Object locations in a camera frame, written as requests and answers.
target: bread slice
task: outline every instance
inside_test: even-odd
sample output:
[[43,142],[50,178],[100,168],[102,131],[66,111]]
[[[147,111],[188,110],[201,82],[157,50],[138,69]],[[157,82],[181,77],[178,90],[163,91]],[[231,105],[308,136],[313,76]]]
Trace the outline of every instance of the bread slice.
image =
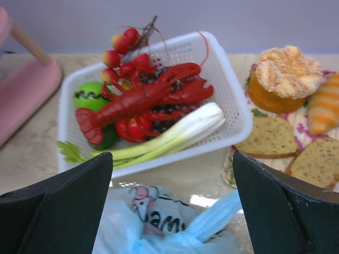
[[257,159],[288,158],[298,151],[293,128],[281,117],[253,117],[251,134],[235,147]]
[[339,181],[339,141],[317,139],[292,161],[288,171],[291,176],[318,187],[333,186]]

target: toy lobster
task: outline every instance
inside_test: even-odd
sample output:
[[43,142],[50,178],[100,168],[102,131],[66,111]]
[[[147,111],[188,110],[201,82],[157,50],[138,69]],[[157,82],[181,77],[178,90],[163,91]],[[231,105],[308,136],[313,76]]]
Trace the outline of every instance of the toy lobster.
[[140,128],[149,136],[158,136],[160,133],[147,131],[140,117],[150,119],[151,121],[165,121],[178,117],[181,112],[175,111],[172,114],[154,113],[151,109],[162,104],[182,104],[194,103],[209,98],[213,94],[213,86],[204,88],[207,82],[203,78],[195,78],[187,82],[179,91],[171,93],[172,84],[180,79],[187,79],[198,75],[201,67],[195,63],[183,63],[169,67],[164,71],[153,84],[142,85],[139,75],[141,73],[154,73],[156,67],[148,70],[136,71],[132,76],[132,88],[125,90],[119,85],[117,80],[112,82],[123,94],[121,96],[108,92],[107,83],[104,83],[101,91],[104,97],[112,101],[98,112],[93,112],[87,108],[78,108],[76,110],[76,119],[80,129],[86,139],[93,145],[99,145],[103,142],[104,135],[102,129],[116,120],[126,122],[126,136],[130,136],[127,130],[129,119],[134,117]]

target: lobster tail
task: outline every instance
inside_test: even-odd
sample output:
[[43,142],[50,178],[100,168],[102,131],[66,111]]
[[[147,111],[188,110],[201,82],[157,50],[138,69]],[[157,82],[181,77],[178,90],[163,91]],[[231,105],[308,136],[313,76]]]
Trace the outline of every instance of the lobster tail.
[[75,116],[85,138],[95,146],[101,144],[104,134],[102,127],[96,121],[95,113],[87,108],[78,108]]

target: green fruit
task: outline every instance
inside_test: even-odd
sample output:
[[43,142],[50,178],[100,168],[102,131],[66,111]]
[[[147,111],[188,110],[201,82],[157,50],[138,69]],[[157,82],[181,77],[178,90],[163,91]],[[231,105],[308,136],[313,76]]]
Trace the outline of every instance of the green fruit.
[[104,141],[101,144],[95,146],[91,143],[88,143],[90,147],[92,147],[96,151],[106,150],[119,141],[119,136],[115,131],[114,124],[108,125],[105,129],[103,129],[103,132],[104,132]]
[[103,84],[98,81],[85,82],[75,91],[73,102],[75,108],[85,107],[94,112],[99,111],[107,103],[109,99],[101,95]]

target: green leaf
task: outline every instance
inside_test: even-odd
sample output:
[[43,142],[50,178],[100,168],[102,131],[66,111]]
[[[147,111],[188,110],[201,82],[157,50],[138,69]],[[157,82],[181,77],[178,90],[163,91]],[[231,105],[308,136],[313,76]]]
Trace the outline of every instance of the green leaf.
[[251,76],[248,76],[248,78],[246,79],[246,84],[245,84],[245,86],[248,86],[250,79],[251,79]]
[[255,117],[258,117],[258,116],[260,116],[260,117],[268,117],[268,116],[269,116],[269,115],[267,115],[267,114],[261,112],[261,111],[258,110],[257,108],[252,109],[251,112],[253,113],[253,115],[254,115]]
[[57,146],[61,149],[60,153],[65,156],[66,162],[83,163],[88,160],[80,152],[80,148],[70,142],[57,141]]
[[228,165],[228,184],[236,187],[236,183],[235,183],[235,178],[234,178],[234,173],[233,173],[233,161],[230,157],[228,157],[229,159],[229,165]]

